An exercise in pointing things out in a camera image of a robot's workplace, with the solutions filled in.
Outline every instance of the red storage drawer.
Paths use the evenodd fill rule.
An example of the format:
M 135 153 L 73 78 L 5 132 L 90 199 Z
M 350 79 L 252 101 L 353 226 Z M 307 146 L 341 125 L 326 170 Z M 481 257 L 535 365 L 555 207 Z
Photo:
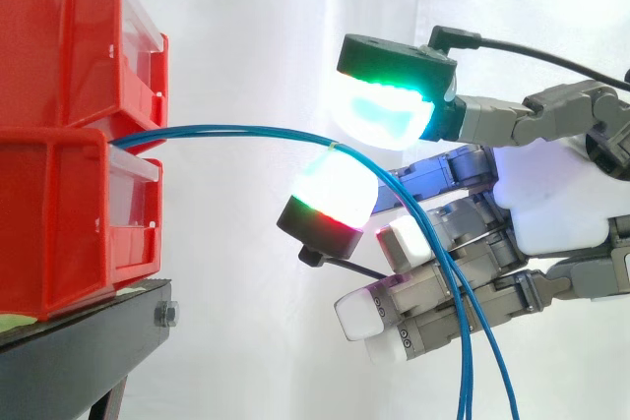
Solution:
M 45 320 L 159 270 L 161 165 L 91 129 L 0 128 L 0 314 Z
M 0 0 L 0 127 L 164 127 L 167 51 L 137 0 Z

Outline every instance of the white backdrop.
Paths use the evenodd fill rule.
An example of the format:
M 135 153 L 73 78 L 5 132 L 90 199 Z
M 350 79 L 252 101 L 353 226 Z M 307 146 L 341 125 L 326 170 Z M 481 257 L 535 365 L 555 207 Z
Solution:
M 246 123 L 328 134 L 329 74 L 345 32 L 421 44 L 435 24 L 520 41 L 623 76 L 628 0 L 142 0 L 170 38 L 169 123 Z M 459 52 L 460 91 L 520 101 L 577 77 L 499 52 Z M 443 144 L 421 144 L 405 159 Z M 362 148 L 385 166 L 396 153 Z M 162 277 L 182 309 L 170 340 L 129 378 L 122 419 L 454 418 L 459 342 L 373 367 L 346 342 L 333 303 L 368 282 L 311 270 L 275 223 L 320 150 L 264 140 L 198 140 L 163 160 Z M 373 228 L 385 218 L 371 223 Z M 366 232 L 354 255 L 387 265 Z M 554 302 L 499 327 L 524 419 L 630 418 L 630 301 Z M 508 406 L 485 340 L 473 338 L 477 418 Z

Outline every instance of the metal bolt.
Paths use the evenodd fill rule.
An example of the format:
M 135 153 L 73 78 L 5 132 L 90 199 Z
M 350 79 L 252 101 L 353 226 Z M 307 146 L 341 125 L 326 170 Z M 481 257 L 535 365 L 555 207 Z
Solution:
M 179 303 L 174 300 L 161 302 L 156 309 L 156 322 L 160 327 L 176 327 L 179 322 Z

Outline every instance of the blue wire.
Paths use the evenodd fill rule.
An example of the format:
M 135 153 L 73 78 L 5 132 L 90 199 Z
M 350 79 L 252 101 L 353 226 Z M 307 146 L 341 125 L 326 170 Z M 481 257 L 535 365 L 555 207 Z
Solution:
M 431 249 L 436 255 L 436 258 L 440 262 L 442 271 L 447 279 L 449 288 L 453 293 L 453 300 L 460 321 L 460 331 L 462 335 L 462 383 L 460 386 L 460 406 L 458 407 L 458 420 L 464 418 L 464 412 L 466 412 L 467 419 L 472 417 L 472 401 L 473 401 L 473 354 L 471 346 L 471 334 L 468 325 L 468 319 L 466 311 L 464 310 L 464 304 L 460 291 L 455 281 L 455 276 L 460 281 L 460 284 L 466 291 L 469 299 L 472 302 L 472 306 L 479 318 L 483 330 L 486 333 L 488 341 L 492 347 L 492 351 L 496 358 L 501 376 L 506 388 L 508 398 L 510 400 L 510 408 L 512 411 L 513 419 L 518 420 L 518 408 L 516 403 L 516 397 L 512 384 L 510 382 L 509 374 L 507 372 L 507 366 L 501 355 L 499 346 L 492 334 L 492 329 L 487 321 L 487 318 L 483 314 L 483 311 L 476 300 L 476 297 L 471 289 L 468 281 L 464 277 L 461 270 L 455 264 L 451 256 L 444 250 L 440 244 L 439 238 L 435 233 L 433 226 L 431 225 L 426 213 L 420 208 L 415 199 L 409 194 L 404 186 L 394 178 L 389 172 L 385 171 L 378 165 L 376 165 L 367 156 L 359 153 L 358 151 L 347 147 L 345 145 L 337 144 L 333 140 L 318 135 L 313 135 L 304 132 L 298 132 L 295 130 L 275 128 L 275 127 L 252 127 L 252 126 L 240 126 L 240 125 L 190 125 L 183 127 L 171 127 L 167 129 L 153 130 L 149 132 L 141 132 L 135 135 L 131 135 L 122 139 L 112 141 L 113 145 L 121 148 L 131 148 L 144 143 L 149 143 L 155 140 L 167 139 L 167 138 L 195 138 L 195 137 L 232 137 L 232 136 L 247 136 L 247 137 L 273 137 L 283 138 L 288 140 L 310 142 L 319 144 L 322 146 L 336 145 L 336 149 L 345 152 L 346 154 L 354 157 L 368 169 L 374 172 L 388 187 L 394 191 L 397 197 L 401 200 L 403 205 L 407 208 L 411 216 L 415 219 L 420 226 L 422 232 L 425 234 Z
M 208 130 L 223 130 L 224 132 L 208 132 Z M 317 135 L 306 134 L 302 132 L 296 132 L 292 130 L 286 129 L 278 129 L 273 127 L 233 127 L 233 126 L 204 126 L 204 125 L 194 125 L 190 127 L 173 127 L 171 129 L 165 130 L 155 130 L 150 132 L 143 132 L 141 134 L 137 134 L 131 137 L 126 137 L 124 139 L 117 140 L 113 142 L 115 145 L 118 145 L 122 148 L 130 148 L 142 143 L 146 143 L 148 141 L 164 139 L 164 138 L 193 138 L 199 136 L 273 136 L 277 138 L 288 138 L 291 140 L 300 140 L 300 141 L 308 141 L 312 143 L 318 143 L 324 146 L 330 146 L 334 142 L 330 139 L 326 139 L 324 137 L 319 137 Z M 382 180 L 389 182 L 390 187 L 393 190 L 398 191 L 397 194 L 401 194 L 402 197 L 406 197 L 406 207 L 409 208 L 414 218 L 418 222 L 423 231 L 426 233 L 426 228 L 428 224 L 428 228 L 430 228 L 431 236 L 430 244 L 433 246 L 433 250 L 438 256 L 438 260 L 442 260 L 443 264 L 443 272 L 447 278 L 447 282 L 449 283 L 449 287 L 451 288 L 452 293 L 454 294 L 454 301 L 456 305 L 456 310 L 458 313 L 458 319 L 460 321 L 460 330 L 463 333 L 462 336 L 462 383 L 460 386 L 460 402 L 458 407 L 458 420 L 462 420 L 464 418 L 467 399 L 470 396 L 469 392 L 472 390 L 469 377 L 470 372 L 472 370 L 472 348 L 470 343 L 470 332 L 469 332 L 469 324 L 466 317 L 466 312 L 464 311 L 464 305 L 462 302 L 461 294 L 457 289 L 457 283 L 455 282 L 455 278 L 453 277 L 452 269 L 450 268 L 450 264 L 448 263 L 444 265 L 444 256 L 447 255 L 441 244 L 439 243 L 439 239 L 433 230 L 433 226 L 430 224 L 426 215 L 422 212 L 422 210 L 417 205 L 417 202 L 409 195 L 407 190 L 402 186 L 402 184 L 395 180 L 391 174 L 389 174 L 384 169 L 377 166 L 373 161 L 364 156 L 363 154 L 343 145 L 337 145 L 337 148 L 352 157 L 358 159 L 361 163 L 363 163 L 366 167 L 368 167 L 372 172 L 374 172 L 377 176 L 379 176 Z

